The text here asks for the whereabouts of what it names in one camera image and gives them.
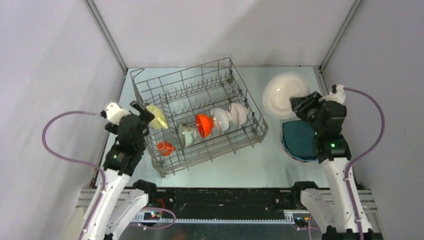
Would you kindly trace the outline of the blue dotted plate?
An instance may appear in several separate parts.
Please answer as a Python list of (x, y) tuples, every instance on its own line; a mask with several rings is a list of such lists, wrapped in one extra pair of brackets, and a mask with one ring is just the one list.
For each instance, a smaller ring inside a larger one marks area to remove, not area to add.
[(281, 143), (284, 151), (294, 160), (309, 163), (318, 160), (313, 151), (313, 137), (308, 134), (283, 134)]

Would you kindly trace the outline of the white plate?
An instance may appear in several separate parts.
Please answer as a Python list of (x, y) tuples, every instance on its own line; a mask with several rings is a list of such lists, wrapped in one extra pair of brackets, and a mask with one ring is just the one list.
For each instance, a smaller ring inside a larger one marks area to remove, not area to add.
[(286, 120), (293, 118), (290, 98), (302, 98), (311, 93), (306, 78), (297, 72), (284, 72), (275, 76), (265, 86), (262, 104), (273, 118)]

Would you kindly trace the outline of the dark teal plate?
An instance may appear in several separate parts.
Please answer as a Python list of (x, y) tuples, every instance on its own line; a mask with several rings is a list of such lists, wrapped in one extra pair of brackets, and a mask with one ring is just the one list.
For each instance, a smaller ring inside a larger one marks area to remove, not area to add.
[(296, 161), (309, 163), (318, 160), (312, 148), (314, 136), (315, 132), (305, 121), (293, 120), (282, 124), (283, 149)]

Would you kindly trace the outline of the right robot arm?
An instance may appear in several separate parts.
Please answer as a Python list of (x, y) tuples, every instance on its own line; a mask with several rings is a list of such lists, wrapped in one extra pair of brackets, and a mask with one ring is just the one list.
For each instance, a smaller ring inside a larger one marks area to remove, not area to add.
[(315, 133), (312, 149), (323, 168), (333, 202), (330, 206), (320, 190), (305, 188), (291, 194), (291, 204), (297, 209), (307, 208), (323, 240), (382, 240), (382, 233), (373, 230), (366, 216), (354, 181), (354, 161), (342, 135), (347, 116), (343, 98), (328, 100), (315, 91), (292, 97), (290, 103), (295, 115)]

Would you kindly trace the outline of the grey wire dish rack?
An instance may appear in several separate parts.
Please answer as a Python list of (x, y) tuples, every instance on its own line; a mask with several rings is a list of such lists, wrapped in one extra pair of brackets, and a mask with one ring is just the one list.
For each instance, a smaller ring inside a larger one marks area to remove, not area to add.
[(264, 140), (268, 124), (231, 58), (146, 73), (136, 68), (129, 78), (136, 101), (159, 115), (147, 142), (162, 178)]

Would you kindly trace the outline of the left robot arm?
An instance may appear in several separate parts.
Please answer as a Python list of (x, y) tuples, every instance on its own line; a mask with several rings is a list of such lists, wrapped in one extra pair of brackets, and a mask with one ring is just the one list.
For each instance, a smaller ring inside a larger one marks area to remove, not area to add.
[(147, 149), (149, 123), (155, 118), (137, 101), (130, 106), (139, 113), (110, 101), (101, 112), (108, 123), (105, 129), (116, 136), (107, 152), (102, 171), (102, 183), (97, 187), (82, 222), (80, 240), (117, 240), (143, 208), (153, 208), (158, 194), (150, 189), (133, 188), (124, 203), (115, 208), (119, 197)]

